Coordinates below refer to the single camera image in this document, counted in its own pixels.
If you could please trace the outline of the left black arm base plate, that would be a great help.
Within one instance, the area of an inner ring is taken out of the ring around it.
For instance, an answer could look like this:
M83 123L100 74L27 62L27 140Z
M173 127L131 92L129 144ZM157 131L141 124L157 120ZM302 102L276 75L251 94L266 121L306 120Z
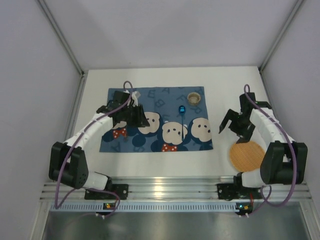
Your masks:
M129 194L128 184L113 184L109 190L86 189L85 200L126 200Z

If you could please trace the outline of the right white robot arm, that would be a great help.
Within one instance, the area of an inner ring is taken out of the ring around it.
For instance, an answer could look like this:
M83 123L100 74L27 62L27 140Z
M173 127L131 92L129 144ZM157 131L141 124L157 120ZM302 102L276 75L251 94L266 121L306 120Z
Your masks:
M271 105L257 101L255 93L240 95L240 112L229 109L219 131L228 127L238 136L238 143L251 140L258 131L265 142L266 152L260 167L252 171L240 170L236 176L245 188L264 185L301 184L304 181L308 147L290 137L275 118Z

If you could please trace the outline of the small beige ceramic cup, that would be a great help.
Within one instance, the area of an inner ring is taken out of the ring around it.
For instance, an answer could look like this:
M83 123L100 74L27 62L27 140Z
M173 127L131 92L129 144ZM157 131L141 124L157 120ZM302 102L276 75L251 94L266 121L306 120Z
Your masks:
M197 106L201 101L201 95L197 92L191 92L187 95L187 101L190 106Z

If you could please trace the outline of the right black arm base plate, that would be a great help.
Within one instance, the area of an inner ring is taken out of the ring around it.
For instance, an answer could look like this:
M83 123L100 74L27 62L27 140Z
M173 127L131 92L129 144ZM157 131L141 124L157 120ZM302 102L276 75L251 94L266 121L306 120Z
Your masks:
M249 188L237 186L234 183L219 183L216 185L219 200L254 200L262 199L260 190L258 188Z

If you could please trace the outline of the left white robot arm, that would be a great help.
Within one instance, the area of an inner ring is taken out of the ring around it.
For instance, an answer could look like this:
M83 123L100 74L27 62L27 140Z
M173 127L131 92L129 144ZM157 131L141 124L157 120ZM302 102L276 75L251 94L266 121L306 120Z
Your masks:
M74 189L105 190L110 177L89 170L86 154L119 123L124 122L132 128L150 125L142 104L138 102L139 97L138 91L116 90L113 98L99 107L78 133L64 142L54 143L50 153L49 178Z

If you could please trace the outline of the iridescent blue metal spoon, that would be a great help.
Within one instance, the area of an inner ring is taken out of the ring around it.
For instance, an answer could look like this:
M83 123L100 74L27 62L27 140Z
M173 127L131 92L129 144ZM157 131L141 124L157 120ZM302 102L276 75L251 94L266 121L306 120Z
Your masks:
M186 107L184 105L180 105L178 108L179 115L181 116L181 139L182 141L185 139L184 133L184 115L186 113Z

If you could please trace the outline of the blue cartoon placemat cloth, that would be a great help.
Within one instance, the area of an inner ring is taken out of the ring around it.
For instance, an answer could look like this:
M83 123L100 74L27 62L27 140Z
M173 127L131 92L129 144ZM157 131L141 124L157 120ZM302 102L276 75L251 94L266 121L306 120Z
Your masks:
M118 123L101 139L101 153L169 153L212 150L212 131L206 106L205 89L202 86L141 87L138 102L142 104L149 127L128 127ZM188 103L188 94L200 94L197 106ZM185 106L182 140L179 106ZM124 142L123 128L128 141Z

